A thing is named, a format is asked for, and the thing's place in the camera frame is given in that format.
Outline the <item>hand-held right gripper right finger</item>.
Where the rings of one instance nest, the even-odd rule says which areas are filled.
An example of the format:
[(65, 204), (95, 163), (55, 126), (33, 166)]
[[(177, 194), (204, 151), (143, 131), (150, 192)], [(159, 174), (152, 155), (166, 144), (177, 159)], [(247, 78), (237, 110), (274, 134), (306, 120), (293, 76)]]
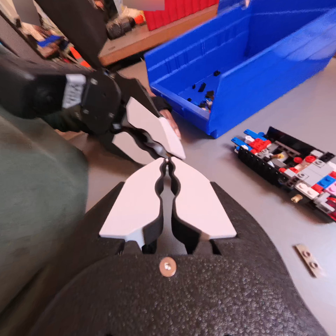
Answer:
[(169, 175), (174, 194), (172, 233), (186, 250), (195, 250), (200, 241), (237, 236), (208, 178), (176, 157), (169, 159)]

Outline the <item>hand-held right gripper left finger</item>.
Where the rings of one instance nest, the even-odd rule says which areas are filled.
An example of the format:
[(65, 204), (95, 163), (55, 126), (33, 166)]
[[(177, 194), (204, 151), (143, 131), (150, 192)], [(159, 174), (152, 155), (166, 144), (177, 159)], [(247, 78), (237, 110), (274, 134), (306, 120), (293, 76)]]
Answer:
[(99, 236), (135, 241), (142, 248), (157, 241), (163, 231), (161, 193), (166, 160), (157, 159), (124, 182)]

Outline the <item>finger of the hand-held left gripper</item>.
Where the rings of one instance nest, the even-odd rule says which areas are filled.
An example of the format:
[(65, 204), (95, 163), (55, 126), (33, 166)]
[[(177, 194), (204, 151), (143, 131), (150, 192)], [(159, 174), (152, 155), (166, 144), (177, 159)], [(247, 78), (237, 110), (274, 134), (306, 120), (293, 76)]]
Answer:
[(128, 131), (114, 134), (111, 142), (132, 161), (140, 165), (150, 164), (158, 158), (157, 155), (154, 155), (149, 150), (143, 149), (141, 143)]
[(133, 97), (126, 105), (126, 114), (129, 124), (147, 132), (151, 139), (162, 145), (166, 152), (181, 160), (186, 159), (181, 141), (163, 116), (155, 116)]

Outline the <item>small lego bricks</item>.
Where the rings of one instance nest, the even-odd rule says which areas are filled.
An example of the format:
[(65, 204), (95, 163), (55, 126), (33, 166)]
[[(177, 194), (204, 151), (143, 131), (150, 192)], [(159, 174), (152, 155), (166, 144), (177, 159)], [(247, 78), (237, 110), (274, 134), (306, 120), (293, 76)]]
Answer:
[(220, 75), (221, 71), (218, 69), (215, 70), (199, 82), (187, 86), (186, 89), (179, 93), (180, 97), (210, 113), (219, 84)]

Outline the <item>partly built lego car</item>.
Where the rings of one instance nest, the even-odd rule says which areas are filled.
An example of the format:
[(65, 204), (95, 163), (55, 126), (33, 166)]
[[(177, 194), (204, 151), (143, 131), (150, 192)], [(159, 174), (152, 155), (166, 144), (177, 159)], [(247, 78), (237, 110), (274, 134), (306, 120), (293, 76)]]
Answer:
[(238, 159), (271, 185), (285, 191), (325, 223), (336, 221), (335, 154), (322, 151), (274, 127), (244, 131), (231, 139)]

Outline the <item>blue plastic bin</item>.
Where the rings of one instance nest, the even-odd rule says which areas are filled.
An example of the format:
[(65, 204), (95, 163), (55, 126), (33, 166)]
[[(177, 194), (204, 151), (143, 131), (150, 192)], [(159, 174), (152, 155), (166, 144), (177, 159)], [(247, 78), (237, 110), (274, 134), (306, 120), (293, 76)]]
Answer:
[[(213, 138), (323, 70), (336, 48), (333, 0), (228, 4), (220, 2), (215, 18), (145, 54), (151, 90)], [(217, 69), (210, 113), (180, 97)]]

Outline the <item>small white lego piece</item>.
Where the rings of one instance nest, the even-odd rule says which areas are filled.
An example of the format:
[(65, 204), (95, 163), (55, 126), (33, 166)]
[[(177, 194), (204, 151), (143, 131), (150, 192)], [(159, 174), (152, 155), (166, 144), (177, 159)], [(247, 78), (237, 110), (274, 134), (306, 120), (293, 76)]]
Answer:
[(303, 244), (295, 244), (292, 247), (312, 278), (318, 279), (326, 276), (326, 273), (321, 267), (319, 261), (317, 261), (307, 246)]

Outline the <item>person's left hand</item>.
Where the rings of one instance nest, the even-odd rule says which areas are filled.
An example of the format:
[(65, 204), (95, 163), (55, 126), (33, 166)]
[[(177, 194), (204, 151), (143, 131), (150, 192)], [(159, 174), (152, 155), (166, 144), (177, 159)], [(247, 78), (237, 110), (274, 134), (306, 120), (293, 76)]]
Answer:
[(167, 109), (164, 109), (164, 110), (160, 110), (159, 113), (168, 121), (169, 125), (174, 130), (176, 136), (179, 138), (179, 140), (181, 140), (182, 138), (181, 138), (180, 130), (178, 128), (177, 123), (173, 119), (171, 112)]

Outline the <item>neighbouring wooden desk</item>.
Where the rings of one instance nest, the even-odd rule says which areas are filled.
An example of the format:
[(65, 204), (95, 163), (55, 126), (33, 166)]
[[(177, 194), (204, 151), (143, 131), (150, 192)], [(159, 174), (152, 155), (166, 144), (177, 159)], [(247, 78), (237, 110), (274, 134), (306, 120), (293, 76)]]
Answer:
[(107, 40), (98, 57), (103, 66), (111, 65), (139, 52), (154, 48), (214, 18), (218, 4), (149, 31), (147, 25), (135, 27), (124, 36)]

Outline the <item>black mesh office chair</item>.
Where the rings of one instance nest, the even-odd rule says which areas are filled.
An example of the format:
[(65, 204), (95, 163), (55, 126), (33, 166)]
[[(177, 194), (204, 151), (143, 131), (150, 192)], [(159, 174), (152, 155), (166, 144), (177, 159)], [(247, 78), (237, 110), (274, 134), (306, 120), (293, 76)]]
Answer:
[(102, 68), (99, 54), (107, 41), (103, 13), (90, 0), (36, 0), (48, 18), (94, 69)]

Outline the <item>person's green sweatshirt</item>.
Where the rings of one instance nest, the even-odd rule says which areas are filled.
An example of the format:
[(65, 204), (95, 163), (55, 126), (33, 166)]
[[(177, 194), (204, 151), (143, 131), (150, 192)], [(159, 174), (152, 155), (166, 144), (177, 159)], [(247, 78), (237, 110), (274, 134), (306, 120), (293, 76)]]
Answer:
[(41, 119), (1, 107), (1, 313), (53, 258), (87, 201), (88, 164)]

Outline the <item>red plastic bin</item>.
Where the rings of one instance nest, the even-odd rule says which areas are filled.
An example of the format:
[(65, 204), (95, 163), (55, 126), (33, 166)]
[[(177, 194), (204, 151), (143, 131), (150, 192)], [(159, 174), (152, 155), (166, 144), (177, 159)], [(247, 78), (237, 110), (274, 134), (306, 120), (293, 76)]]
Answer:
[(164, 10), (144, 11), (147, 28), (156, 30), (218, 3), (218, 0), (165, 0)]

